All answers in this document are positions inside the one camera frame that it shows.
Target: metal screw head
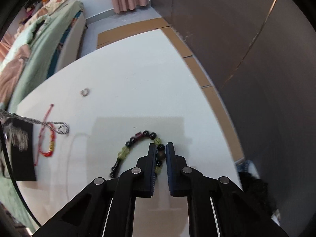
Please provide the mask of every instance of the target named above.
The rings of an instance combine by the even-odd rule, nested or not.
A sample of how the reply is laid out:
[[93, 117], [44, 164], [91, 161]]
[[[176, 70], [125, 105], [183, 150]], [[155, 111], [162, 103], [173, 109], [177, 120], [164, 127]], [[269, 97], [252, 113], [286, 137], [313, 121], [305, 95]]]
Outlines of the metal screw head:
[[81, 96], [86, 97], [89, 94], [89, 89], [85, 88], [80, 92]]
[[133, 174], [139, 174], [142, 170], [139, 167], [135, 167], [132, 169]]
[[228, 184], [229, 183], [229, 178], [226, 176], [222, 176], [221, 178], [219, 178], [220, 182], [223, 184]]
[[103, 182], [104, 182], [104, 179], [102, 177], [98, 177], [98, 178], [94, 179], [94, 184], [96, 184], [96, 185], [103, 184]]
[[188, 167], [188, 166], [185, 166], [182, 171], [186, 174], [190, 174], [192, 172], [192, 168]]

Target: red string bracelet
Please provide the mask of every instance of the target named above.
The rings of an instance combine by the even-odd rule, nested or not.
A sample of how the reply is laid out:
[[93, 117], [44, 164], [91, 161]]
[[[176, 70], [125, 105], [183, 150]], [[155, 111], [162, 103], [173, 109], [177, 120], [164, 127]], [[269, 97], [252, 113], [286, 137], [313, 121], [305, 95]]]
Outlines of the red string bracelet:
[[[54, 105], [51, 104], [49, 110], [46, 112], [46, 114], [44, 116], [43, 122], [46, 122], [46, 120], [48, 118], [48, 115], [51, 112], [53, 106]], [[50, 135], [48, 152], [43, 152], [43, 150], [42, 150], [42, 142], [43, 142], [43, 139], [44, 139], [44, 131], [45, 131], [45, 126], [42, 126], [42, 128], [40, 130], [40, 133], [39, 133], [39, 143], [37, 145], [37, 156], [36, 156], [36, 161], [34, 163], [34, 166], [36, 166], [38, 164], [38, 160], [39, 160], [39, 155], [40, 154], [42, 154], [44, 157], [51, 157], [53, 155], [53, 152], [54, 152], [56, 135], [55, 135], [55, 132], [53, 130], [50, 130], [51, 135]]]

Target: silver metal ring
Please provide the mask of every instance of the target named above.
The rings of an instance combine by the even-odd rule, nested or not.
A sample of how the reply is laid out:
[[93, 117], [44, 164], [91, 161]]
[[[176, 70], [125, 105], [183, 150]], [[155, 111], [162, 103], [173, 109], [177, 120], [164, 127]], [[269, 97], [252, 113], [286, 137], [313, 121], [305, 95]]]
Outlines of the silver metal ring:
[[85, 88], [80, 93], [81, 93], [81, 96], [86, 97], [89, 94], [89, 89]]

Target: green bead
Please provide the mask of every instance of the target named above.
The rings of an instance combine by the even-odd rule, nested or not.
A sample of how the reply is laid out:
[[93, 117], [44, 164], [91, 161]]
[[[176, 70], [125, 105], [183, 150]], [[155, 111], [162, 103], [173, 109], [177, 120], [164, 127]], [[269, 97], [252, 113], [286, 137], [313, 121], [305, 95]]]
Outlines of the green bead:
[[156, 137], [155, 139], [154, 139], [154, 144], [161, 144], [162, 142], [161, 142], [161, 139], [160, 138], [158, 138], [158, 137]]
[[156, 167], [155, 167], [155, 173], [156, 173], [157, 175], [159, 175], [160, 172], [161, 172], [161, 167], [156, 166]]
[[129, 152], [130, 152], [130, 148], [124, 146], [122, 148], [122, 151], [119, 152], [118, 158], [121, 160], [125, 159]]

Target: bed frame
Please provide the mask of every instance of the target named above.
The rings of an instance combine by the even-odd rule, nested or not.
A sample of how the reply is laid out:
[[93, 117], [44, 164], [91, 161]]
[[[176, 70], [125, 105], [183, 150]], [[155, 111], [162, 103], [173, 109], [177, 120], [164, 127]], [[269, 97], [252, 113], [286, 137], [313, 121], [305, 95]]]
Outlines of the bed frame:
[[58, 72], [59, 70], [77, 60], [78, 50], [81, 44], [81, 38], [83, 36], [83, 31], [85, 27], [86, 20], [84, 19], [83, 13], [81, 13], [66, 38], [66, 41], [59, 55], [54, 73]]

